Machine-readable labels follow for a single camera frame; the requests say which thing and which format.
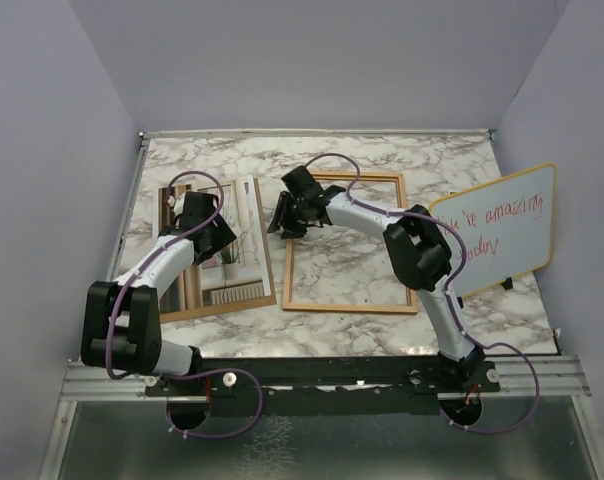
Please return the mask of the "wooden picture frame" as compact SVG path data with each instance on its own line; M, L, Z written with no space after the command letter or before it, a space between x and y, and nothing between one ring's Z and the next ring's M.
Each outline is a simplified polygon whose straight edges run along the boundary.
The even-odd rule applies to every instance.
M415 315L419 302L394 275L383 241L325 226L287 242L282 308Z

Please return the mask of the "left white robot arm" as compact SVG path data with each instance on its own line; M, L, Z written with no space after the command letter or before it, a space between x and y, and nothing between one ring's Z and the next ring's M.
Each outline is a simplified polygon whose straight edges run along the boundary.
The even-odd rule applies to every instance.
M94 282L87 294L81 361L119 379L165 375L188 395L202 385L200 351L162 339L159 300L188 268L236 240L220 214L219 197L188 191L175 203L177 221L164 228L151 252L116 279Z

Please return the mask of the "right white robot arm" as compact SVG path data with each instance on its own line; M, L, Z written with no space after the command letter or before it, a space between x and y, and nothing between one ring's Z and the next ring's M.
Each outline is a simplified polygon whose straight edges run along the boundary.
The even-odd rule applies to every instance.
M348 188L321 186L305 166L282 177L269 233L283 239L306 235L310 227L339 226L384 242L396 278L415 291L431 321L441 358L441 378L463 391L478 376L483 348L471 339L452 289L452 251L429 211L421 205L384 209L355 199Z

